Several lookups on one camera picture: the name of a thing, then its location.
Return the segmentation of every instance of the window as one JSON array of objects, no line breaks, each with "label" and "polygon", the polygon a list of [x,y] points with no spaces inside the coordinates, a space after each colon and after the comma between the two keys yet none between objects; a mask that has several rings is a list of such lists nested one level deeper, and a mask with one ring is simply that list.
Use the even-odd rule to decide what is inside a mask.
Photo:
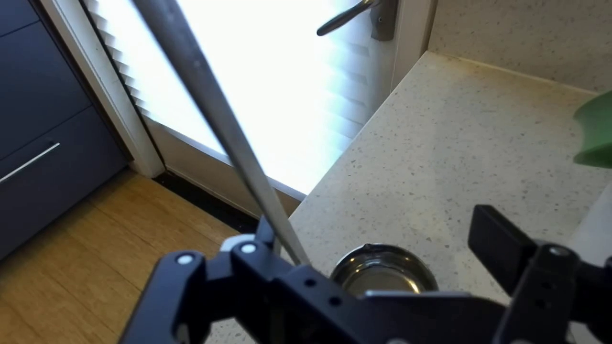
[{"label": "window", "polygon": [[[367,16],[319,39],[315,29],[350,2],[177,4],[263,171],[309,194],[372,113]],[[223,157],[135,8],[122,0],[86,8],[141,113]]]}]

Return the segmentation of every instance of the beige countertop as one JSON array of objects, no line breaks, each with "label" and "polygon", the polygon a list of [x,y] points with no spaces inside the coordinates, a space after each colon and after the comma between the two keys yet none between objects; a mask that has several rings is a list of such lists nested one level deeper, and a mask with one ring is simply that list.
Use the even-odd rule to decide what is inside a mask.
[{"label": "beige countertop", "polygon": [[506,301],[466,249],[474,205],[566,243],[610,173],[571,163],[571,113],[590,94],[424,54],[292,215],[313,266],[363,243],[399,245],[439,289]]}]

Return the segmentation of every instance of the wall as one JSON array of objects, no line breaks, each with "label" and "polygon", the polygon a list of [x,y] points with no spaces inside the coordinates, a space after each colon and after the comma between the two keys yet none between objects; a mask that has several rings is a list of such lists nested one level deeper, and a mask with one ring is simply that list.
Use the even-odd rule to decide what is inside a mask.
[{"label": "wall", "polygon": [[437,0],[430,50],[612,90],[610,0]]},{"label": "wall", "polygon": [[399,85],[426,50],[434,10],[436,0],[399,0],[390,88]]}]

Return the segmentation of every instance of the countertop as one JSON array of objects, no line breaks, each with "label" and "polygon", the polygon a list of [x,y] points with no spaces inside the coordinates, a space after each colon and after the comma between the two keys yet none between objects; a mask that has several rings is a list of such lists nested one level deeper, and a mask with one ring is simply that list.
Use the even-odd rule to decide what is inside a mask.
[{"label": "countertop", "polygon": [[466,249],[472,207],[566,243],[612,176],[571,163],[571,115],[590,96],[424,54],[292,215],[313,266],[328,274],[353,247],[390,243],[422,259],[439,289],[506,302]]}]

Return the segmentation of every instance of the wooden floor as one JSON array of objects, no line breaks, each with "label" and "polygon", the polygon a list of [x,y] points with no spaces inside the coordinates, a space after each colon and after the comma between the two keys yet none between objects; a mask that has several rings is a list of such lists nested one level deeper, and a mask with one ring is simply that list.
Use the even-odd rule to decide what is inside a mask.
[{"label": "wooden floor", "polygon": [[154,262],[235,232],[124,173],[0,262],[0,343],[116,343]]}]

